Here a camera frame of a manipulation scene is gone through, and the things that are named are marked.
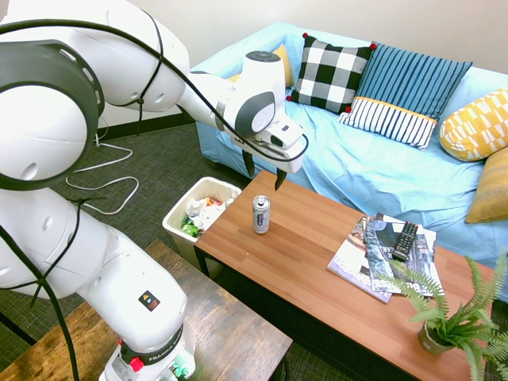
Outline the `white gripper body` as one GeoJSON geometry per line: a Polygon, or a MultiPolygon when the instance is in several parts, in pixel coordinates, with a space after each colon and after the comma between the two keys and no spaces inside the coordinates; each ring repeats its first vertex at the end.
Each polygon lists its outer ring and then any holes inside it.
{"type": "Polygon", "coordinates": [[[297,140],[295,144],[289,148],[280,148],[276,144],[267,143],[261,140],[237,138],[237,147],[242,151],[252,153],[262,160],[281,168],[286,173],[294,174],[302,166],[302,156],[305,153],[305,136],[297,140]]]}

